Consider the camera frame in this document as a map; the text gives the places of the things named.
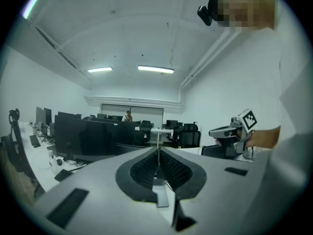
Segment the grey-backed monitor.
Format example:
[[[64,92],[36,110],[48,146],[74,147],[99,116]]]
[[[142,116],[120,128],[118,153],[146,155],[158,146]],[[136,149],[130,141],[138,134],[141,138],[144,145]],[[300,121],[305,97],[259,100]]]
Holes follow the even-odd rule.
[[[36,124],[42,133],[46,133],[46,112],[40,107],[36,107]]]

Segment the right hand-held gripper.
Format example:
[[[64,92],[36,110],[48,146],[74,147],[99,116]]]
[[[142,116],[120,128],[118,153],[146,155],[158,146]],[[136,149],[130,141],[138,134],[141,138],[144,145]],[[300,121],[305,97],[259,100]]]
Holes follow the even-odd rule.
[[[231,118],[227,127],[220,127],[209,131],[209,136],[219,139],[222,146],[233,148],[237,154],[242,155],[245,159],[253,160],[254,152],[248,150],[247,141],[252,137],[253,127],[257,120],[251,109],[242,111],[235,117]]]

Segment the person's right forearm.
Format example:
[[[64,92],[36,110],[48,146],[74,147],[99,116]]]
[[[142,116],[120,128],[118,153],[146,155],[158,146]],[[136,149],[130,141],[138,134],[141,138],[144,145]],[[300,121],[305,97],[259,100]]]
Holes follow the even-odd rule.
[[[249,135],[246,147],[273,149],[279,140],[281,126],[268,130],[255,130]]]

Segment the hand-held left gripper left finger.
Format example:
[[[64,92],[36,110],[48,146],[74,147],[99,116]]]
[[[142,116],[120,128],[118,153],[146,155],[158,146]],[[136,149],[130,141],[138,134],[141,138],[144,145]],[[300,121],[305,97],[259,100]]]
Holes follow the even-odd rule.
[[[145,148],[87,165],[58,183],[36,203],[38,222],[61,235],[175,235],[157,207],[157,195],[141,180],[156,165],[156,150]]]

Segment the black full-size keyboard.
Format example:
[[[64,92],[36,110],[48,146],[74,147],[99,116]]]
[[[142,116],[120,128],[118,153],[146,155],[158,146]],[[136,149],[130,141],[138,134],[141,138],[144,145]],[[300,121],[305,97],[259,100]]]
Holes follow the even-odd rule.
[[[62,169],[59,173],[57,173],[57,175],[54,177],[54,179],[58,182],[63,181],[64,179],[68,178],[69,176],[71,176],[73,174],[73,172]]]

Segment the white window blind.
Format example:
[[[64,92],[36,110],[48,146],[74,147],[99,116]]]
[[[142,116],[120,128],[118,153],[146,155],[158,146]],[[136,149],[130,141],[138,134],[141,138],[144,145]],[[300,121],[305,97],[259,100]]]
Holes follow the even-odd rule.
[[[130,108],[131,108],[130,106],[124,105],[102,104],[101,113],[107,116],[123,117],[127,114],[127,111],[129,111]]]
[[[163,109],[147,107],[130,107],[133,121],[149,121],[154,128],[161,128],[163,124]]]

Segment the black office chair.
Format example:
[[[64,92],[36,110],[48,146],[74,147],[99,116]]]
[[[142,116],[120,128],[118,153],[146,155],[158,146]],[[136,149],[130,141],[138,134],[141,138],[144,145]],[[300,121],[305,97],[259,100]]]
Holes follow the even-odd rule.
[[[179,131],[179,143],[181,148],[200,147],[201,132],[196,125],[197,122],[186,123]]]
[[[139,130],[144,133],[144,142],[148,142],[151,139],[152,124],[150,121],[143,120],[139,125]]]
[[[24,173],[32,183],[38,183],[26,157],[18,123],[19,118],[20,112],[17,108],[9,111],[10,133],[3,137],[4,147],[7,157],[15,170]]]
[[[173,128],[173,134],[167,137],[172,148],[177,148],[179,146],[179,132],[182,130],[183,126],[176,126]]]

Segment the small clear bottle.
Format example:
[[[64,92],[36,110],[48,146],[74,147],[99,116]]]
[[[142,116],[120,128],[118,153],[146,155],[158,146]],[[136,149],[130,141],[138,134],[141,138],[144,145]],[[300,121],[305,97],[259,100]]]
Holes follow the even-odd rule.
[[[49,164],[50,164],[50,167],[55,169],[56,168],[56,160],[54,158],[53,151],[49,150],[48,154],[49,154]]]

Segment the black tilted monitor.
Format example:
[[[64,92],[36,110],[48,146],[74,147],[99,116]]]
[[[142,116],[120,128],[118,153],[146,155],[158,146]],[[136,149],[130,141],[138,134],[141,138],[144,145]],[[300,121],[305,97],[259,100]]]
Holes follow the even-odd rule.
[[[118,126],[112,123],[56,116],[56,152],[73,156],[113,156],[117,130]]]

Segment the large black monitor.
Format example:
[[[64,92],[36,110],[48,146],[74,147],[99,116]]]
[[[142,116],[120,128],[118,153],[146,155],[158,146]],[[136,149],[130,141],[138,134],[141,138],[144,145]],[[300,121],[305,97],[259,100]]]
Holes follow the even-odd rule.
[[[142,146],[144,133],[140,130],[135,129],[138,126],[138,122],[119,122],[117,124],[117,143]]]

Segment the person's white shirt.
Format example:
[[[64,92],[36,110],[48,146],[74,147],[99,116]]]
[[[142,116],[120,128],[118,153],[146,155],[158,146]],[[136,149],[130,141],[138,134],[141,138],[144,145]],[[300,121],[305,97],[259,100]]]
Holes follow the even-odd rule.
[[[313,49],[296,20],[280,19],[273,37],[278,63],[273,86],[262,82],[264,92],[277,98],[281,126],[258,192],[247,212],[243,235],[268,232],[283,220],[295,224],[296,207],[313,180]]]

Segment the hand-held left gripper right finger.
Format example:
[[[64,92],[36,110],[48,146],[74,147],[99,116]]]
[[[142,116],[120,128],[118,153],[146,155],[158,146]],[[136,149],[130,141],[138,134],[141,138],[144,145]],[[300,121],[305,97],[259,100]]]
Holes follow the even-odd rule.
[[[261,151],[254,162],[217,159],[173,148],[162,148],[175,159],[201,166],[206,182],[199,193],[179,203],[195,224],[178,232],[167,220],[159,224],[159,235],[242,235],[241,227],[264,175],[270,151]]]

